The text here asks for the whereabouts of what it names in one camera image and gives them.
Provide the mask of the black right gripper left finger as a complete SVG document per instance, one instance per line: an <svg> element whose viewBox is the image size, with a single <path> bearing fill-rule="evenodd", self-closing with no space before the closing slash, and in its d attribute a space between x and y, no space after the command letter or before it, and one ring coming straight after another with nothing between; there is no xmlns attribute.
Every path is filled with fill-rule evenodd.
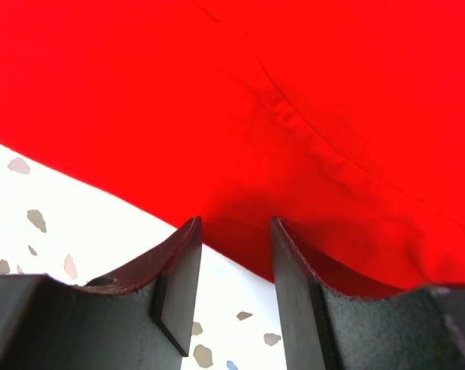
<svg viewBox="0 0 465 370"><path fill-rule="evenodd" d="M0 369L179 369L190 350L201 251L195 217L83 286L0 275Z"/></svg>

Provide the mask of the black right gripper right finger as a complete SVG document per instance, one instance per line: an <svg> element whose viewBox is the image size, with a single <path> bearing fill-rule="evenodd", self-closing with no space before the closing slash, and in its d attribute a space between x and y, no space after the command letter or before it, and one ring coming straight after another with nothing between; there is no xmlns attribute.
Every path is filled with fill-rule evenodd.
<svg viewBox="0 0 465 370"><path fill-rule="evenodd" d="M465 284L401 291L308 245L282 219L271 251L290 369L465 369Z"/></svg>

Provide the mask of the red t-shirt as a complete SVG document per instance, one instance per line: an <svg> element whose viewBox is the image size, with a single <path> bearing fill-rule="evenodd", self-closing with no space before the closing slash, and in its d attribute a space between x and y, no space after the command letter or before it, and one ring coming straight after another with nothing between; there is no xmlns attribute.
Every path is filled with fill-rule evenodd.
<svg viewBox="0 0 465 370"><path fill-rule="evenodd" d="M0 1L0 144L271 278L280 217L465 283L465 1Z"/></svg>

